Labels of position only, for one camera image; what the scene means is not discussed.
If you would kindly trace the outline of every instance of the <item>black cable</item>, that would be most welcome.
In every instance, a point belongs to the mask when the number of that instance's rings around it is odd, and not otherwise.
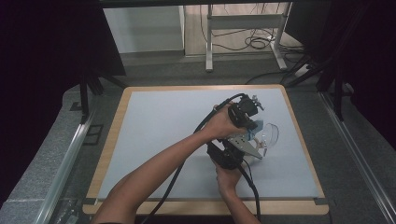
[[[255,201],[256,201],[256,213],[257,213],[256,218],[260,222],[262,222],[262,211],[260,209],[259,192],[257,192],[256,186],[254,186],[253,181],[248,177],[248,174],[246,173],[246,171],[244,170],[244,168],[242,168],[242,166],[240,164],[238,165],[238,170],[241,172],[242,176],[246,179],[247,184],[253,190],[254,198],[255,198]]]
[[[287,71],[284,72],[273,72],[273,73],[264,73],[264,74],[259,74],[255,77],[252,77],[251,79],[249,79],[247,82],[245,82],[245,85],[248,85],[249,82],[251,82],[252,80],[259,78],[259,77],[264,77],[264,76],[268,76],[268,75],[276,75],[276,74],[285,74],[288,73]]]
[[[312,59],[311,59],[311,57],[309,57],[306,61],[304,61],[304,58],[305,58],[305,56],[306,55],[304,55],[291,69],[290,69],[290,72],[289,73],[287,73],[286,75],[284,75],[283,77],[282,77],[282,79],[280,80],[280,82],[279,82],[279,84],[280,85],[282,85],[282,86],[287,86],[287,84],[285,84],[284,82],[285,82],[285,80],[286,80],[286,78],[287,77],[289,77],[289,76],[291,76],[291,75],[293,75],[293,74],[295,74],[298,70],[300,70],[300,68],[302,68],[306,63],[309,63]]]
[[[329,221],[330,221],[330,224],[332,224],[332,212],[330,211],[330,209],[329,209]]]
[[[285,56],[284,58],[285,58],[286,61],[288,61],[290,63],[297,63],[299,61],[293,61],[292,59],[288,58],[288,55],[290,55],[290,54],[304,54],[304,53],[302,53],[302,52],[293,52],[293,53],[285,53],[284,54],[284,56]]]
[[[254,6],[254,8],[258,8],[258,6],[259,6],[259,4],[258,4],[258,3],[256,3],[256,6]],[[251,9],[251,11],[250,11],[250,13],[249,13],[249,14],[251,14],[251,13],[253,12],[254,8],[253,8],[253,9]],[[258,14],[258,13],[256,13],[256,14]]]
[[[203,26],[203,23],[202,23],[202,5],[200,5],[199,11],[200,11],[201,33],[202,33],[202,36],[203,36],[205,42],[207,43],[207,39],[206,39],[205,32],[204,32],[204,26]],[[231,35],[231,34],[236,34],[236,33],[245,32],[245,31],[248,31],[248,30],[250,30],[252,33],[250,34],[249,37],[247,37],[247,38],[245,39],[245,44],[246,44],[246,45],[245,45],[244,47],[240,48],[240,49],[231,49],[231,48],[225,47],[225,46],[220,45],[220,44],[212,44],[212,46],[217,46],[217,47],[220,47],[220,48],[224,48],[224,49],[228,49],[228,50],[233,50],[233,51],[239,51],[239,50],[242,50],[242,49],[247,49],[248,47],[252,47],[253,49],[265,49],[265,48],[269,45],[269,43],[271,42],[271,41],[268,40],[267,38],[263,38],[263,37],[260,37],[260,36],[254,36],[254,35],[256,34],[256,31],[257,31],[256,29],[254,29],[254,30],[251,30],[251,29],[238,30],[238,31],[234,31],[234,32],[230,32],[230,33],[226,33],[226,34],[222,34],[222,35]],[[215,37],[217,37],[217,36],[222,36],[222,35],[214,35],[213,32],[212,32],[211,34],[212,34],[213,36],[215,36]],[[254,45],[253,45],[253,44],[257,44],[257,43],[262,44],[262,46],[261,46],[261,47],[257,47],[257,46],[254,46]]]
[[[280,3],[277,4],[276,13],[279,10]]]
[[[267,8],[268,3],[264,3],[264,5],[262,5],[262,14],[264,14],[265,9]]]
[[[289,48],[289,49],[302,49],[304,47],[303,45],[301,45],[301,46],[285,46],[282,44],[279,44],[279,46],[283,47],[283,48]]]
[[[207,122],[219,111],[221,110],[225,105],[227,105],[228,103],[231,102],[231,100],[239,97],[239,96],[244,96],[244,93],[238,93],[236,95],[234,95],[231,98],[226,99],[225,101],[223,101],[220,105],[216,106],[215,108],[213,108],[212,111],[210,111],[210,113],[201,121],[201,123],[198,125],[198,127],[195,129],[194,133],[200,131],[206,124]],[[175,185],[175,182],[178,178],[178,175],[180,174],[181,169],[183,168],[184,162],[182,162],[176,169],[176,172],[174,174],[174,176],[172,177],[171,182],[169,183],[168,188],[166,189],[165,194],[163,195],[163,197],[161,198],[161,200],[157,203],[157,205],[154,207],[154,209],[151,211],[150,214],[148,214],[148,216],[146,216],[146,218],[141,222],[141,224],[144,224],[146,222],[148,222],[154,215],[155,213],[158,211],[158,209],[160,209],[160,207],[163,205],[163,203],[165,202],[166,198],[168,197],[169,193],[172,190],[172,187]]]
[[[282,52],[294,52],[294,53],[307,53],[305,49],[302,48],[293,48],[293,47],[285,47],[283,45],[279,45],[279,49]]]
[[[258,31],[263,31],[263,32],[267,33],[268,35],[272,35],[272,33],[269,32],[269,31],[266,30],[266,29],[258,29]]]
[[[224,4],[224,10],[225,10],[225,12],[227,12],[227,15],[230,15],[230,14],[228,13],[228,11],[227,11],[227,8],[225,8],[225,5],[226,5],[226,4]]]
[[[251,182],[253,182],[253,176],[251,175],[250,166],[248,165],[248,162],[247,162],[247,161],[245,161],[245,159],[242,159],[242,160],[244,160],[245,164],[247,165],[247,168],[248,168],[248,173],[249,173],[249,175],[250,175]]]

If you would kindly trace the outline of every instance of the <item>gray floor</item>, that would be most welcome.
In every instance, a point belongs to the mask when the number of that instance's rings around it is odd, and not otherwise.
[[[130,86],[164,85],[243,85],[251,77],[278,71],[272,54],[216,56],[214,72],[205,72],[203,57],[148,57],[134,59],[126,55],[123,62],[127,77],[119,77]],[[251,84],[275,84],[281,75],[268,75]],[[304,140],[331,208],[330,216],[263,216],[262,223],[387,223],[371,191],[361,177],[345,143],[332,123],[325,105],[315,89],[313,77],[295,88],[287,89],[290,102]],[[106,135],[118,106],[122,89],[101,79],[105,93],[91,96],[99,102],[92,125],[103,125],[95,144],[87,137],[69,176],[61,200],[50,223],[65,223],[70,214],[78,223],[89,217],[81,212],[92,175],[99,160]],[[64,106],[43,146],[18,186],[3,204],[0,223],[31,223],[43,203],[64,153],[80,120],[80,111],[70,111],[79,102],[78,87],[64,94]],[[345,123],[361,152],[383,184],[390,198],[396,198],[396,153],[384,138],[360,115],[348,98],[344,98]],[[155,223],[227,223],[229,217],[156,217]]]

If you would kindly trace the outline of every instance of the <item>forearm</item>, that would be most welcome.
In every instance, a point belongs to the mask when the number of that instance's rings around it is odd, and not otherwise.
[[[199,131],[166,148],[129,173],[108,194],[92,223],[133,223],[140,204],[198,147],[212,138],[207,132]]]
[[[253,216],[253,214],[248,210],[248,208],[234,191],[228,192],[226,195],[222,195],[222,198],[227,204],[235,224],[260,223],[260,221]]]

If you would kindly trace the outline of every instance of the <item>white wall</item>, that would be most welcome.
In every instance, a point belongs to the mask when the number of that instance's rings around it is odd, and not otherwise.
[[[119,53],[183,50],[181,7],[105,8]]]

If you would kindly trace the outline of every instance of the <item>black curtain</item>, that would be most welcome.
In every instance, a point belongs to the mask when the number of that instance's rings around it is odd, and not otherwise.
[[[1,201],[37,153],[80,76],[125,75],[103,10],[66,1],[1,1]]]
[[[327,58],[338,44],[359,3],[332,2],[323,40],[332,38],[318,53],[320,59]],[[371,1],[339,62],[344,81],[355,91],[352,103],[393,148],[396,148],[395,10],[395,1]]]

